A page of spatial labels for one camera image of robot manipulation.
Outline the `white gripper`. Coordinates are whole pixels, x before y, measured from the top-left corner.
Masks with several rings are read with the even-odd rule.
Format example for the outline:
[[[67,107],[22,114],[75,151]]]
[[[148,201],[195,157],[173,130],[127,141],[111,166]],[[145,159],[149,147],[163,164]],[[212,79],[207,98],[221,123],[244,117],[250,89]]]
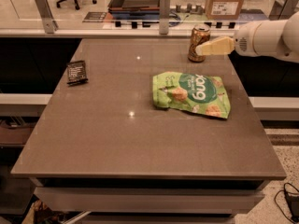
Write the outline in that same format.
[[[286,20],[251,21],[240,26],[234,39],[217,37],[195,48],[198,55],[226,55],[234,49],[241,56],[286,58],[289,48],[283,40]]]

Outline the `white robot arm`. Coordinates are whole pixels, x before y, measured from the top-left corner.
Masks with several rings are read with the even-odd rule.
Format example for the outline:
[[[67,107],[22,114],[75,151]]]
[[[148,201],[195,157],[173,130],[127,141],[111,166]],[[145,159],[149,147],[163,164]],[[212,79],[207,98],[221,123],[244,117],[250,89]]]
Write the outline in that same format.
[[[273,57],[299,63],[299,13],[287,20],[251,21],[233,37],[217,37],[195,48],[198,55],[224,55],[235,50],[241,56]]]

